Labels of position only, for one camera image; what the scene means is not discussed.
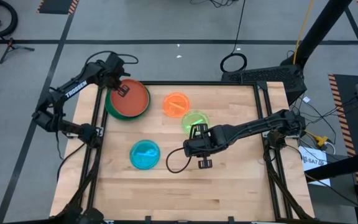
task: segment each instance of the orange lid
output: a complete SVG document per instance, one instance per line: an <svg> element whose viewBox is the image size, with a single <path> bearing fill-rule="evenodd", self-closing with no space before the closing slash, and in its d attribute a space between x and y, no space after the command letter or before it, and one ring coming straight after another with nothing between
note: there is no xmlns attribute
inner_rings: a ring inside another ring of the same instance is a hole
<svg viewBox="0 0 358 224"><path fill-rule="evenodd" d="M122 85L127 85L129 91L124 97L118 95L118 91L111 92L111 104L114 109L127 117L142 114L149 105L149 94L146 87L131 79L122 80Z"/></svg>
<svg viewBox="0 0 358 224"><path fill-rule="evenodd" d="M164 98L162 108L171 117L180 118L187 113L190 107L189 99L183 93L170 93Z"/></svg>

